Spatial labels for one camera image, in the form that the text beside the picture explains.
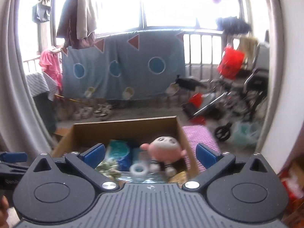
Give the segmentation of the face mask pack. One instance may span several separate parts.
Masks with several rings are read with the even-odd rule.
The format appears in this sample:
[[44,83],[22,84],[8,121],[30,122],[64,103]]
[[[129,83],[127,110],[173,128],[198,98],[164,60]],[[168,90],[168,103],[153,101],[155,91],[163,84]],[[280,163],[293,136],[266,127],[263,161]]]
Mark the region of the face mask pack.
[[121,175],[115,179],[125,183],[154,184],[167,183],[169,178],[163,173],[148,173],[145,176],[135,177],[130,172],[121,172]]

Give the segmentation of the pink checkered cloth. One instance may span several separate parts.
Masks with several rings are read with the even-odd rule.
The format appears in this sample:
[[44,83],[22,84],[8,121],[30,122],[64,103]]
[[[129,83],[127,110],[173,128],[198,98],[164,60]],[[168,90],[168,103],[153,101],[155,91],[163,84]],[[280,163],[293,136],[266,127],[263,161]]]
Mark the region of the pink checkered cloth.
[[217,142],[215,141],[212,133],[209,131],[207,127],[201,125],[193,125],[193,126],[183,126],[182,129],[190,145],[190,149],[192,151],[194,160],[198,167],[198,172],[201,173],[206,169],[201,165],[201,163],[196,158],[197,144],[203,143],[216,152],[220,152],[221,150]]

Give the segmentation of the grey curtain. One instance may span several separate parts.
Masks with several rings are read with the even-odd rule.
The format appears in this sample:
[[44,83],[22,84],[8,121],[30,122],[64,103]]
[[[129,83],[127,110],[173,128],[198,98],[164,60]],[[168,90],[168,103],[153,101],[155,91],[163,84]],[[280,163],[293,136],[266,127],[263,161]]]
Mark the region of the grey curtain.
[[17,38],[19,1],[1,0],[1,149],[34,158],[50,153],[54,142],[26,83]]

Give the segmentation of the blue white wet wipes pack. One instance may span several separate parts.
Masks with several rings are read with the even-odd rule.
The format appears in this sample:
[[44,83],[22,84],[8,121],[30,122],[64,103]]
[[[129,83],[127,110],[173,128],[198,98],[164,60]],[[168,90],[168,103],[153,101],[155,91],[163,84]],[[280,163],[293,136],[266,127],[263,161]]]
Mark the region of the blue white wet wipes pack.
[[125,141],[111,140],[106,149],[105,159],[115,160],[119,171],[129,171],[132,165],[132,149]]

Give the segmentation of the pink panda plush toy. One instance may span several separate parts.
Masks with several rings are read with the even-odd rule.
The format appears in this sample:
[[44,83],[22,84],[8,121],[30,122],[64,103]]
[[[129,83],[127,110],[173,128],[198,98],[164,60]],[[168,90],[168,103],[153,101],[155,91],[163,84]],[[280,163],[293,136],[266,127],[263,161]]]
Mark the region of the pink panda plush toy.
[[165,175],[168,178],[177,174],[173,163],[187,156],[186,150],[175,138],[170,136],[158,137],[151,143],[142,144],[140,149],[146,151],[150,157],[149,171],[160,172],[161,164],[163,164]]

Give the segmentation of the green plastic bag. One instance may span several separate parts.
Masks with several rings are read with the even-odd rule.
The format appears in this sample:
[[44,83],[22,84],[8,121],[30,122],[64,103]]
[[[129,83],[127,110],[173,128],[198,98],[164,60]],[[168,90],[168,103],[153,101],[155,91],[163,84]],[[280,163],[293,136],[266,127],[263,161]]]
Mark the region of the green plastic bag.
[[255,147],[261,133],[259,123],[236,122],[233,125],[231,141],[239,147]]

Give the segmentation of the white black sneaker pair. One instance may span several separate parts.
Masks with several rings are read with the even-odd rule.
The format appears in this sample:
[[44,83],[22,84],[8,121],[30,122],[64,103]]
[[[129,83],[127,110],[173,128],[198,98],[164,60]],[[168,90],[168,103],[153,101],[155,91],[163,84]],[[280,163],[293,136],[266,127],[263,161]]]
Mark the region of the white black sneaker pair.
[[110,104],[99,104],[98,108],[93,112],[95,118],[100,121],[108,120],[112,114],[112,105]]

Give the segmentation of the white sneaker left pair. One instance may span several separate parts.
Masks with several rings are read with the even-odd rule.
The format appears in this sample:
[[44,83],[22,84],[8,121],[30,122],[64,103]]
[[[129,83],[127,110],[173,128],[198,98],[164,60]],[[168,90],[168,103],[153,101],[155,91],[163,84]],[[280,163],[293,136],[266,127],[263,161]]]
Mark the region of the white sneaker left pair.
[[90,118],[93,115],[93,107],[83,107],[79,110],[76,110],[73,115],[73,120],[85,120]]

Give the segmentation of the brown cardboard box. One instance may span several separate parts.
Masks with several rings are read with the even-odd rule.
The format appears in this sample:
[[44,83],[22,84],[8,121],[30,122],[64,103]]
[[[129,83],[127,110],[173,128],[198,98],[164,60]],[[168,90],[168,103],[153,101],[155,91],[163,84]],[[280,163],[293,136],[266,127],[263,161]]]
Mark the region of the brown cardboard box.
[[141,145],[150,143],[160,136],[176,138],[183,149],[187,151],[189,158],[186,163],[188,176],[194,178],[199,175],[196,157],[177,116],[76,123],[60,140],[51,155],[54,158],[59,158],[65,153],[90,148],[97,143],[103,143],[107,146],[111,140],[132,141]]

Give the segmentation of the wheelchair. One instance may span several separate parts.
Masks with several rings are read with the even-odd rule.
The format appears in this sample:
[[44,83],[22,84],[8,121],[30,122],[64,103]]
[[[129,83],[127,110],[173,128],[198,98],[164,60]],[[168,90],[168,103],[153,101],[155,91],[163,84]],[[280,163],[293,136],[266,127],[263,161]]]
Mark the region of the wheelchair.
[[[232,40],[240,42],[251,41],[250,37],[235,36],[223,33],[221,35],[233,47]],[[188,101],[182,105],[184,113],[191,120],[204,117],[213,117],[215,120],[227,119],[225,125],[215,129],[214,135],[220,142],[231,137],[231,129],[237,118],[241,122],[260,123],[264,117],[258,116],[259,108],[266,104],[269,79],[269,44],[254,43],[248,49],[253,50],[253,61],[248,65],[248,55],[245,58],[239,73],[234,80],[219,75],[217,79],[196,80],[192,77],[177,77],[174,86],[178,89],[187,89],[195,92],[194,98],[202,99],[200,89],[208,90],[210,101],[206,104]]]

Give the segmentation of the polka dot cloth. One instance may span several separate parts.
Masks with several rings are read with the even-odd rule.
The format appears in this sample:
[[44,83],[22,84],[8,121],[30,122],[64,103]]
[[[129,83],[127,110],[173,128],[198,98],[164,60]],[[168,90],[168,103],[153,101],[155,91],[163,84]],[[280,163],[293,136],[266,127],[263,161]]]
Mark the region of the polka dot cloth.
[[50,101],[54,101],[54,97],[58,94],[58,86],[45,72],[34,72],[26,74],[26,81],[32,97],[46,93]]

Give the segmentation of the red plastic bag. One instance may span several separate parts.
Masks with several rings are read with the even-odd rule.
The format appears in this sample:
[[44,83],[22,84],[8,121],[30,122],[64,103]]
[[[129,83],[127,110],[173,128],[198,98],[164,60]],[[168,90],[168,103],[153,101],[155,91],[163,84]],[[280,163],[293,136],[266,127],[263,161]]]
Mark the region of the red plastic bag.
[[226,79],[234,80],[243,64],[245,54],[235,50],[231,45],[224,48],[222,59],[217,67],[217,71]]

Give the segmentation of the blue patterned hanging blanket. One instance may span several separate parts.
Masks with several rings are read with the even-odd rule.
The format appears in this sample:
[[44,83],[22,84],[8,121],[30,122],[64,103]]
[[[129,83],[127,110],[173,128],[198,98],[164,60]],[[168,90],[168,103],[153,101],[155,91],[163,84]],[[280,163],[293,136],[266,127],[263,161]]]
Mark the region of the blue patterned hanging blanket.
[[144,30],[99,39],[62,56],[66,98],[143,100],[185,76],[183,31]]

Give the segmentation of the pink hanging garment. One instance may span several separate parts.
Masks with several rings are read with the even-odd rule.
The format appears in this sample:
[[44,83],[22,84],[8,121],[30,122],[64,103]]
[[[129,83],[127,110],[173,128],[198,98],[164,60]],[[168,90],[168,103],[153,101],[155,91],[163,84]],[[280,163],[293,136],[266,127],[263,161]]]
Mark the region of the pink hanging garment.
[[59,89],[59,93],[62,92],[62,74],[60,70],[60,64],[58,59],[58,53],[50,50],[44,50],[40,54],[39,65],[42,71],[45,72],[51,79],[53,79]]

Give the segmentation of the hanging jackets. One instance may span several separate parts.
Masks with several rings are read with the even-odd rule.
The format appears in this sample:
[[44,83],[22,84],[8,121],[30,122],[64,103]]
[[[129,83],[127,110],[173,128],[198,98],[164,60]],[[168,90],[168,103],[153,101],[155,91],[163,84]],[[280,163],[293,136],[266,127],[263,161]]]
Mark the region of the hanging jackets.
[[62,50],[65,52],[69,46],[73,49],[84,49],[94,45],[94,32],[88,37],[77,39],[77,7],[78,0],[66,0],[61,12],[56,37],[64,39]]

